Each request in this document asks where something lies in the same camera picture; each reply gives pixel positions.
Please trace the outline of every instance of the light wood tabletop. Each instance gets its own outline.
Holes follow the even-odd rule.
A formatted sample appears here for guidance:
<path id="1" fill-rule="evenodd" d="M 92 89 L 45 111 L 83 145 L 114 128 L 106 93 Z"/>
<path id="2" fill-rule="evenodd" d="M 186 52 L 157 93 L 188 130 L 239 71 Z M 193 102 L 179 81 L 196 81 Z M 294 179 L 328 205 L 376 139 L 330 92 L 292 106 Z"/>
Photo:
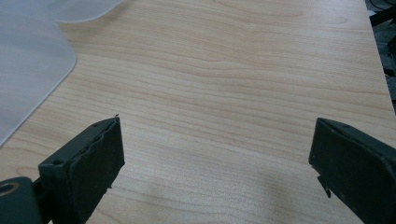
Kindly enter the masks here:
<path id="1" fill-rule="evenodd" d="M 124 0 L 61 24 L 73 72 L 0 148 L 0 179 L 120 115 L 89 223 L 361 223 L 308 164 L 316 119 L 396 147 L 363 0 Z"/>

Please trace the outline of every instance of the black cable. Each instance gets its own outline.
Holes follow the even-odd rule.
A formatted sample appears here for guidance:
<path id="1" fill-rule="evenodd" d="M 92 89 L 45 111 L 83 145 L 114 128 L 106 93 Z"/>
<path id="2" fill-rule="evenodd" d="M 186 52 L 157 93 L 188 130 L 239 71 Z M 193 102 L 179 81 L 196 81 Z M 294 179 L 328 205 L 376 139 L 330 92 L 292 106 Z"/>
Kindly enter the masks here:
<path id="1" fill-rule="evenodd" d="M 380 10 L 385 10 L 385 9 L 382 8 L 382 7 L 378 7 L 378 6 L 374 5 L 373 0 L 370 0 L 370 3 L 371 3 L 371 5 L 372 5 L 373 7 L 376 7 L 376 8 L 378 8 L 378 9 L 380 9 Z"/>
<path id="2" fill-rule="evenodd" d="M 394 3 L 391 3 L 391 2 L 390 2 L 390 1 L 388 1 L 388 0 L 384 0 L 384 2 L 388 3 L 389 5 L 396 6 L 396 4 L 394 4 Z"/>

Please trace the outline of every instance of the floor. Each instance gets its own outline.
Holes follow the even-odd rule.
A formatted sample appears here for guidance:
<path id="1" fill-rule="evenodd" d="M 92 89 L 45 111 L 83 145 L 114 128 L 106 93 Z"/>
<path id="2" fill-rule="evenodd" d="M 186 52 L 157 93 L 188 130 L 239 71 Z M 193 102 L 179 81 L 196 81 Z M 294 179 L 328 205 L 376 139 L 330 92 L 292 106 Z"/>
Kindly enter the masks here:
<path id="1" fill-rule="evenodd" d="M 369 15 L 374 15 L 382 9 L 389 8 L 392 5 L 396 6 L 396 0 L 365 0 Z M 393 102 L 393 107 L 396 111 L 396 55 L 390 54 L 388 50 L 388 42 L 396 36 L 396 24 L 391 21 L 384 22 L 373 27 L 375 42 L 378 46 L 378 52 L 381 57 L 381 63 L 384 70 L 387 70 L 389 75 L 385 75 L 390 98 Z"/>

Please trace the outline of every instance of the screw hole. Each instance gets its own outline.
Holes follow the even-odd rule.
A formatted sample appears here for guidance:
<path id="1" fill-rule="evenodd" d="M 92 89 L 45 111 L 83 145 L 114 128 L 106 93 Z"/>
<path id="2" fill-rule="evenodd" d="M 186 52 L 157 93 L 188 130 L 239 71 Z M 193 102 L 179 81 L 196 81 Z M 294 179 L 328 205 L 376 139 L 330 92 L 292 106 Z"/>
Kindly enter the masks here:
<path id="1" fill-rule="evenodd" d="M 64 160 L 55 160 L 52 162 L 54 165 L 61 165 L 62 163 L 64 163 Z"/>
<path id="2" fill-rule="evenodd" d="M 6 183 L 2 186 L 0 186 L 0 197 L 4 195 L 8 195 L 15 189 L 17 189 L 20 186 L 18 183 Z"/>

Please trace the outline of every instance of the wooden desk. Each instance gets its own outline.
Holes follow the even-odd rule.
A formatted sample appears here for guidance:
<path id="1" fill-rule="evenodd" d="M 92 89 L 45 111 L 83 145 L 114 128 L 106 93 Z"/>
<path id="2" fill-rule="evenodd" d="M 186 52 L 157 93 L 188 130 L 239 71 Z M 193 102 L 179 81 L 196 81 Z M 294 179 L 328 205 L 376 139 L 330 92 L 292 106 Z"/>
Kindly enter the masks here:
<path id="1" fill-rule="evenodd" d="M 90 223 L 361 223 L 309 166 L 317 117 L 396 147 L 362 0 L 127 1 L 62 24 L 78 55 L 0 177 L 120 114 L 126 165 Z"/>

